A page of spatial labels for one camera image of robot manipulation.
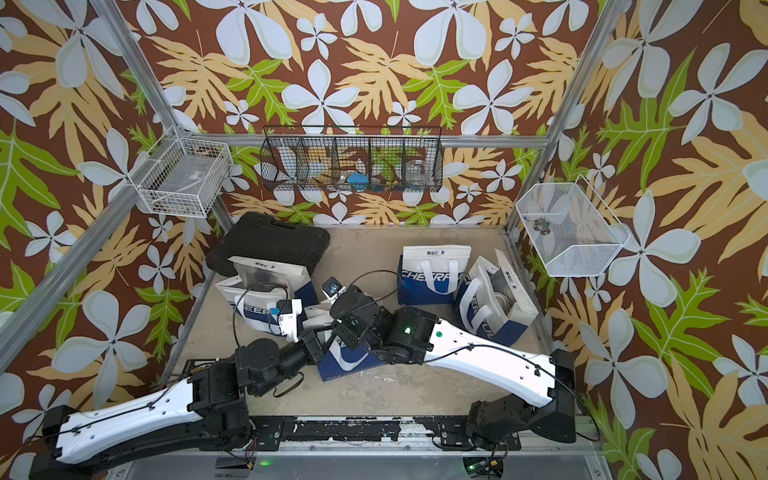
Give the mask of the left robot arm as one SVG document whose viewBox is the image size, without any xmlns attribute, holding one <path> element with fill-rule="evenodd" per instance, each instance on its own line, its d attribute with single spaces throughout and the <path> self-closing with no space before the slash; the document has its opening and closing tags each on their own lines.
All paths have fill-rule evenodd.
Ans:
<svg viewBox="0 0 768 480">
<path fill-rule="evenodd" d="M 46 449 L 34 458 L 29 476 L 90 479 L 163 453 L 242 447 L 255 432 L 247 398 L 263 396 L 319 363 L 328 349 L 314 330 L 284 347 L 259 338 L 144 397 L 89 412 L 56 407 L 44 417 Z"/>
</svg>

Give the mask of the takeout bag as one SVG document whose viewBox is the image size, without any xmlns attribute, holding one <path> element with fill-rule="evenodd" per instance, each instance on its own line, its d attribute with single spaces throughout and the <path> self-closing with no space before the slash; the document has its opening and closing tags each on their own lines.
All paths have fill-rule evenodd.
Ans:
<svg viewBox="0 0 768 480">
<path fill-rule="evenodd" d="M 399 304 L 452 303 L 471 252 L 469 245 L 404 246 L 398 264 Z"/>
<path fill-rule="evenodd" d="M 305 309 L 319 303 L 309 272 L 302 265 L 233 256 L 237 275 L 216 284 L 219 292 L 252 329 L 280 336 L 269 317 L 278 301 L 300 299 Z"/>
<path fill-rule="evenodd" d="M 495 261 L 479 256 L 464 274 L 454 311 L 465 331 L 512 346 L 536 319 L 538 309 L 505 252 L 496 249 L 495 255 Z"/>
<path fill-rule="evenodd" d="M 332 336 L 331 322 L 331 317 L 324 315 L 319 319 L 305 321 L 304 326 L 318 329 L 320 344 L 325 346 Z M 373 353 L 369 353 L 362 347 L 350 349 L 339 337 L 335 337 L 334 342 L 328 346 L 324 357 L 317 364 L 317 369 L 321 380 L 327 382 L 383 365 L 384 363 Z"/>
</svg>

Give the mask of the blue object in basket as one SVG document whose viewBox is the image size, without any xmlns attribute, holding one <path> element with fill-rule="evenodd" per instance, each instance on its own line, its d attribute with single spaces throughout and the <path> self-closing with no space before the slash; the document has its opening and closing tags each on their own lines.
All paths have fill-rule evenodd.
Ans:
<svg viewBox="0 0 768 480">
<path fill-rule="evenodd" d="M 366 190 L 370 186 L 370 180 L 366 175 L 353 173 L 347 177 L 346 183 L 358 190 Z"/>
</svg>

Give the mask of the small dark object in mesh basket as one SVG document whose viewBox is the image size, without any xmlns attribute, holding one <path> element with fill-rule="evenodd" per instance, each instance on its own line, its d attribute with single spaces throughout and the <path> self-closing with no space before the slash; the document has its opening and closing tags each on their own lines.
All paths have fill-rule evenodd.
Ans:
<svg viewBox="0 0 768 480">
<path fill-rule="evenodd" d="M 552 233 L 551 223 L 546 218 L 538 218 L 533 221 L 533 229 L 541 236 L 547 236 Z"/>
</svg>

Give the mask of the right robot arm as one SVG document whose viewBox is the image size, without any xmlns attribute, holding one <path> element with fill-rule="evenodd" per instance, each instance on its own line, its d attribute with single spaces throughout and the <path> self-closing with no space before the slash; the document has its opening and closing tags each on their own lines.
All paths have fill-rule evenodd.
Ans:
<svg viewBox="0 0 768 480">
<path fill-rule="evenodd" d="M 475 441 L 507 439 L 529 430 L 573 443 L 576 431 L 575 367 L 571 353 L 529 353 L 499 345 L 413 307 L 393 312 L 356 286 L 329 280 L 332 331 L 350 349 L 361 348 L 387 364 L 428 365 L 458 371 L 507 391 L 472 404 L 466 434 Z"/>
</svg>

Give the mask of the black plastic tool case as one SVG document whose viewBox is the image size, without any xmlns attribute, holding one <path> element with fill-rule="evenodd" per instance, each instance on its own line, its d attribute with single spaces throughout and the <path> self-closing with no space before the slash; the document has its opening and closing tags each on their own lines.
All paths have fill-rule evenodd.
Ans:
<svg viewBox="0 0 768 480">
<path fill-rule="evenodd" d="M 312 274 L 330 244 L 330 233 L 320 227 L 292 224 L 272 216 L 243 215 L 206 255 L 207 267 L 232 277 L 237 274 L 230 257 L 302 265 Z"/>
</svg>

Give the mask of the white mesh basket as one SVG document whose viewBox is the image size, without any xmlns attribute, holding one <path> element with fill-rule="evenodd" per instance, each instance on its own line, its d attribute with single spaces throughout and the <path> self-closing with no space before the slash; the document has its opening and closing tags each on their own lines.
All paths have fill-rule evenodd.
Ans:
<svg viewBox="0 0 768 480">
<path fill-rule="evenodd" d="M 597 189 L 580 176 L 575 182 L 531 186 L 516 209 L 547 274 L 553 278 L 598 277 L 624 249 L 626 227 Z M 541 236 L 533 221 L 546 218 L 552 233 Z"/>
</svg>

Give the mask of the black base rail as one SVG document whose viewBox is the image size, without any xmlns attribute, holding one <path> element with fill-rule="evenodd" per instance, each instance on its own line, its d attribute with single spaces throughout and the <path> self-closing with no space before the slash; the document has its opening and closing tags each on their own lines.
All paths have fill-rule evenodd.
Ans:
<svg viewBox="0 0 768 480">
<path fill-rule="evenodd" d="M 465 415 L 253 416 L 251 424 L 250 452 L 286 450 L 289 444 L 500 453 L 521 448 L 516 433 L 498 441 L 472 433 Z"/>
</svg>

